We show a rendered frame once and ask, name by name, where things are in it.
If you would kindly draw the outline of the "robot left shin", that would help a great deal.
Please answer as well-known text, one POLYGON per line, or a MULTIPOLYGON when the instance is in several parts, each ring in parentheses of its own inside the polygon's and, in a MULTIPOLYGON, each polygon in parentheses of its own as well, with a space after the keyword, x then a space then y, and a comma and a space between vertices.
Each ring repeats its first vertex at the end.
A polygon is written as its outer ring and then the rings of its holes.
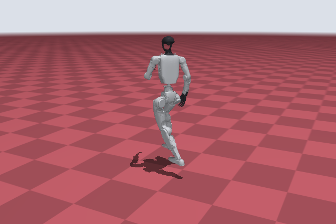
POLYGON ((169 136, 166 129, 162 129, 161 134, 162 134, 162 137, 163 137, 167 147, 171 150, 171 152, 174 155, 174 157, 176 158, 176 160, 179 161, 181 159, 181 157, 180 157, 180 154, 177 150, 174 136, 173 135, 169 136))

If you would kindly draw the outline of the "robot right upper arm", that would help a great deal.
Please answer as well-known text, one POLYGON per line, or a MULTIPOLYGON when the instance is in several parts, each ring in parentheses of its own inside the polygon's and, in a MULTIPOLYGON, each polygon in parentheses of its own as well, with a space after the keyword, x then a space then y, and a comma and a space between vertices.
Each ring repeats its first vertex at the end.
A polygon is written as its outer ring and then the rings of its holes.
POLYGON ((183 80, 187 81, 191 78, 188 66, 186 64, 186 59, 184 57, 179 56, 180 59, 180 65, 182 68, 182 71, 184 72, 183 80))

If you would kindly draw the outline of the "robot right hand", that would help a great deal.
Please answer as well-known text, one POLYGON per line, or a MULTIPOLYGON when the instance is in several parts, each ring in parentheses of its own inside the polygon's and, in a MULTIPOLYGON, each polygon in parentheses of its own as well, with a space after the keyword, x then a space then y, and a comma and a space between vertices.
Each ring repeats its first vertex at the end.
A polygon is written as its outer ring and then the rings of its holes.
POLYGON ((185 95, 182 93, 182 95, 180 96, 181 102, 178 105, 180 105, 181 107, 185 104, 187 94, 188 92, 186 92, 185 95))

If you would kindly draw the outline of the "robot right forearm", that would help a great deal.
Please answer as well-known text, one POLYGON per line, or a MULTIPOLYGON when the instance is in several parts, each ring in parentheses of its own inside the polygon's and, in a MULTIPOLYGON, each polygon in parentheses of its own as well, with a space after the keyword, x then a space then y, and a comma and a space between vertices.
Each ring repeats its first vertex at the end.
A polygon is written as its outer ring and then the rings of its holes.
POLYGON ((191 83, 191 78, 187 81, 184 81, 184 87, 183 87, 183 91, 182 91, 182 93, 184 95, 186 94, 186 92, 189 91, 190 83, 191 83))

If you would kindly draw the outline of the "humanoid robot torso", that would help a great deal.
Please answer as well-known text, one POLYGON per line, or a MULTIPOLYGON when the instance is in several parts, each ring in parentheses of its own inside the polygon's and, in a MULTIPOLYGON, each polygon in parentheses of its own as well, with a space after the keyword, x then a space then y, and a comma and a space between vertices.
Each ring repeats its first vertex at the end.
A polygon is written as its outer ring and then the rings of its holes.
MULTIPOLYGON (((164 53, 165 54, 165 53, 164 53)), ((157 64, 158 73, 161 83, 167 84, 164 87, 164 91, 161 92, 161 96, 165 97, 165 103, 170 104, 176 101, 176 92, 173 91, 173 87, 170 84, 177 82, 179 77, 179 56, 168 56, 161 53, 160 62, 157 64)))

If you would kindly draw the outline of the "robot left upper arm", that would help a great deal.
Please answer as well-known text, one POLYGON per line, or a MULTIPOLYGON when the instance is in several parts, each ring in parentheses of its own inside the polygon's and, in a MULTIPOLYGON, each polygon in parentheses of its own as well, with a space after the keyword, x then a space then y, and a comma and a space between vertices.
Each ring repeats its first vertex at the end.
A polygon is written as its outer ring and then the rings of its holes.
POLYGON ((152 75, 151 73, 153 72, 155 65, 157 65, 160 62, 161 57, 160 56, 153 56, 150 60, 149 66, 147 68, 147 72, 144 76, 145 79, 150 80, 152 75))

